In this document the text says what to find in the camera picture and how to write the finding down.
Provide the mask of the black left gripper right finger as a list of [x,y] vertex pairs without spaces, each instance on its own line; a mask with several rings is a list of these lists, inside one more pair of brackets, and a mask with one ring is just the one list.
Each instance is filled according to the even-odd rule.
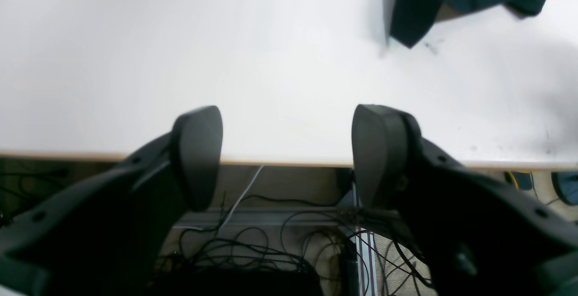
[[363,227],[428,266],[440,296],[575,296],[577,226],[461,165],[409,113],[359,105],[352,121]]

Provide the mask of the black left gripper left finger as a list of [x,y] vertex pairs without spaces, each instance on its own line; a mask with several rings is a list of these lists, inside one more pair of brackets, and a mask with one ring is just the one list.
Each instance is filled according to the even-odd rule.
[[205,106],[112,169],[56,193],[1,230],[3,296],[140,296],[173,225],[217,183],[221,113]]

